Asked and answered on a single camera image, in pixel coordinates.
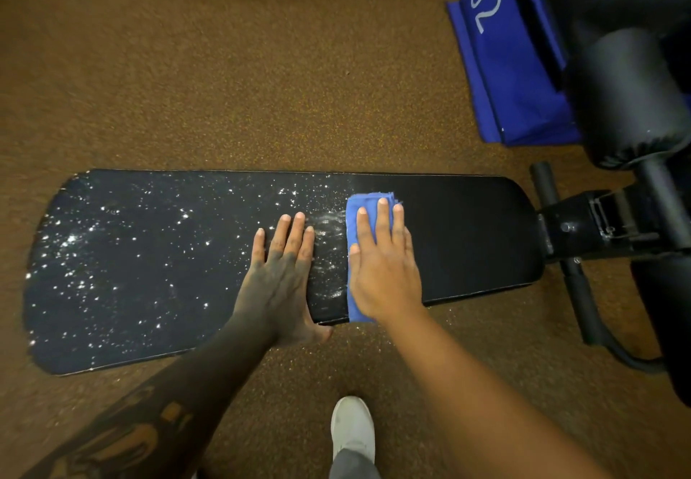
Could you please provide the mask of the grey trouser leg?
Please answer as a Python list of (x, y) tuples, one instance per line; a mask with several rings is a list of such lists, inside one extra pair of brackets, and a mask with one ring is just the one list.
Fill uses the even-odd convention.
[(334, 457), (328, 479), (381, 479), (381, 474), (369, 457), (344, 448)]

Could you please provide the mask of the blue cleaning cloth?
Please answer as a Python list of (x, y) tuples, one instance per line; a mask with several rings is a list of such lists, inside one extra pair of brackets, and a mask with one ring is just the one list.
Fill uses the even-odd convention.
[[(377, 205), (378, 201), (382, 198), (386, 199), (388, 203), (388, 210), (390, 212), (389, 224), (391, 228), (393, 226), (393, 208), (396, 204), (401, 204), (401, 202), (394, 196), (393, 192), (356, 194), (348, 198), (345, 210), (348, 254), (350, 254), (351, 247), (354, 244), (358, 244), (357, 215), (360, 208), (365, 208), (370, 226), (370, 232), (372, 234), (373, 241), (376, 242), (376, 219), (378, 215)], [(350, 281), (351, 275), (352, 268), (350, 266), (350, 258), (348, 258), (348, 320), (350, 323), (373, 323), (373, 319), (362, 313), (358, 307), (357, 301), (352, 295)]]

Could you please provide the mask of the person's right forearm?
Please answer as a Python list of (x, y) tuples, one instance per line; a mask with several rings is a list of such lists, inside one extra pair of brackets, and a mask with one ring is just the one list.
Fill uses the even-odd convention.
[(422, 307), (378, 312), (463, 479), (614, 479)]

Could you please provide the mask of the person's right hand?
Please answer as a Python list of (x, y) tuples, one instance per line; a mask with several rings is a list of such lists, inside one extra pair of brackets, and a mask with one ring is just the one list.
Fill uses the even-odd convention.
[(380, 249), (373, 241), (365, 208), (357, 215), (361, 268), (356, 292), (359, 309), (388, 332), (394, 332), (425, 314), (422, 287), (416, 260), (404, 252), (402, 204), (393, 208), (392, 247)]

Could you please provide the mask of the person's left forearm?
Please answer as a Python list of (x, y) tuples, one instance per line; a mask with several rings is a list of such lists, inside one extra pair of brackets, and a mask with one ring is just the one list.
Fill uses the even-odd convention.
[(191, 479), (231, 401), (277, 338), (271, 320), (234, 315), (21, 479)]

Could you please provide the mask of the white sneaker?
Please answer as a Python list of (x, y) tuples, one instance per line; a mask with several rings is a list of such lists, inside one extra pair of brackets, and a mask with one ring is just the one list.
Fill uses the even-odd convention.
[(334, 459), (341, 451), (349, 450), (375, 463), (375, 425), (367, 404), (360, 397), (350, 395), (336, 403), (330, 433)]

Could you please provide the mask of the black foam roller pad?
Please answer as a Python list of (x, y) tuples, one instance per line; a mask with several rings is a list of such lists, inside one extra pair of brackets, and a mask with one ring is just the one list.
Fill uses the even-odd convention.
[(691, 408), (691, 254), (637, 260), (630, 268), (672, 387)]
[(583, 148), (600, 169), (632, 169), (691, 144), (691, 110), (645, 29), (612, 31), (584, 48), (566, 65), (563, 87)]

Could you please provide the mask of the person's left hand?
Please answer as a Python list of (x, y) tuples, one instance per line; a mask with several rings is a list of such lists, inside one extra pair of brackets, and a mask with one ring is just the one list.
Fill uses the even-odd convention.
[(279, 218), (270, 244), (266, 245), (266, 262), (248, 272), (238, 292), (227, 326), (248, 334), (252, 339), (264, 339), (271, 346), (303, 343), (303, 308), (307, 304), (307, 283), (315, 246), (315, 230), (305, 223), (303, 259), (306, 273), (298, 274), (283, 263), (283, 216)]

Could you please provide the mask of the blue fabric mat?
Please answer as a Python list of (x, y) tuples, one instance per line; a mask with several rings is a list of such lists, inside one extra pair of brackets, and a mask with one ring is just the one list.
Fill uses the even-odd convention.
[(546, 0), (458, 0), (446, 5), (481, 139), (505, 146), (581, 140), (560, 86), (565, 50)]

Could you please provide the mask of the black metal bench frame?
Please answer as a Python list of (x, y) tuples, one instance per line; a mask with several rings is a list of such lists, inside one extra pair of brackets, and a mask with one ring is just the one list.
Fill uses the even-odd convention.
[(546, 262), (561, 266), (583, 342), (607, 349), (635, 370), (666, 372), (662, 355), (643, 359), (622, 346), (600, 316), (581, 267), (586, 260), (629, 258), (632, 263), (691, 254), (691, 209), (666, 161), (650, 157), (638, 162), (635, 183), (620, 190), (586, 191), (566, 199), (557, 193), (548, 162), (532, 164), (530, 173), (541, 205), (538, 223)]

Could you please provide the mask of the black padded bench board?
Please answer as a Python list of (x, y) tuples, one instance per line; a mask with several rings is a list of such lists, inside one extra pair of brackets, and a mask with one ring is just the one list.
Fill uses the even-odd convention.
[(545, 262), (528, 196), (499, 176), (91, 170), (61, 187), (30, 250), (23, 326), (52, 375), (188, 351), (230, 317), (255, 232), (283, 214), (316, 231), (312, 319), (349, 322), (346, 204), (405, 209), (426, 305), (530, 285)]

